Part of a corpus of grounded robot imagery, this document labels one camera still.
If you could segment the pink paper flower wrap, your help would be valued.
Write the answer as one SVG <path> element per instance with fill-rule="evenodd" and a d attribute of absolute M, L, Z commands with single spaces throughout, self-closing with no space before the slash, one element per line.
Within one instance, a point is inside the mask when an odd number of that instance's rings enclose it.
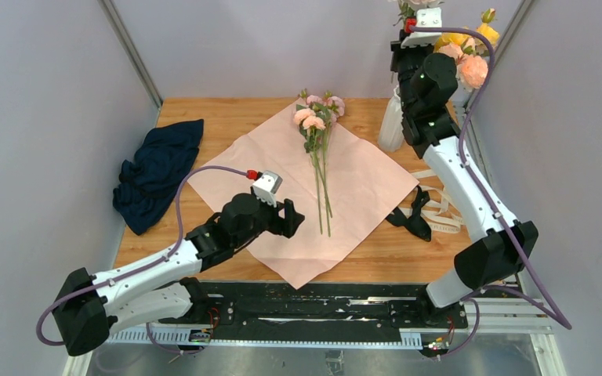
<path fill-rule="evenodd" d="M 303 137 L 295 128 L 295 104 L 238 137 L 209 161 L 209 169 L 189 184 L 213 210 L 219 211 L 236 193 L 249 192 L 250 182 L 237 170 L 272 171 L 282 178 L 278 199 L 291 199 L 305 217 L 296 235 L 264 234 L 249 253 L 276 277 L 299 288 L 329 271 L 338 280 L 390 282 L 399 279 L 397 261 L 368 236 L 417 185 L 405 168 L 367 140 L 342 126 L 329 138 L 326 183 L 332 218 L 319 223 L 317 184 Z"/>

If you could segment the black printed ribbon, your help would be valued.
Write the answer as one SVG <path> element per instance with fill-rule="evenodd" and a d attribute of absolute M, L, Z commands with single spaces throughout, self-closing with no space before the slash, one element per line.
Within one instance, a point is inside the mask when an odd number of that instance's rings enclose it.
<path fill-rule="evenodd" d="M 410 214 L 406 215 L 400 208 L 395 208 L 386 221 L 394 227 L 404 227 L 409 233 L 421 240 L 430 242 L 432 230 L 427 221 L 422 217 L 423 207 L 430 201 L 430 195 L 421 186 L 415 188 L 415 198 L 410 207 Z"/>

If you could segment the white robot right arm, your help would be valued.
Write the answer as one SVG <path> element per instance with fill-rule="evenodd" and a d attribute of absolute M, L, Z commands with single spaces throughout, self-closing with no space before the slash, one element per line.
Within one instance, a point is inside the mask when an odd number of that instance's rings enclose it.
<path fill-rule="evenodd" d="M 539 236 L 534 223 L 520 222 L 471 166 L 465 137 L 446 108 L 458 88 L 457 70 L 451 57 L 433 52 L 439 34 L 436 28 L 401 31 L 391 44 L 404 139 L 440 178 L 473 242 L 454 257 L 452 269 L 426 285 L 416 316 L 427 327 L 445 320 L 447 307 L 463 297 L 522 271 Z"/>

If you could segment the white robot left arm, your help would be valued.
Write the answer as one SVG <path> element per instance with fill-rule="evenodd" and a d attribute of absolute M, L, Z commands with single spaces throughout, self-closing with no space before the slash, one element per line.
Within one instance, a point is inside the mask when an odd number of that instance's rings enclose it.
<path fill-rule="evenodd" d="M 239 193 L 181 241 L 117 269 L 68 274 L 51 310 L 70 356 L 101 346 L 110 335 L 160 319 L 191 324 L 209 313 L 207 294 L 192 276 L 231 259 L 263 233 L 291 238 L 304 222 L 290 199 L 268 204 Z"/>

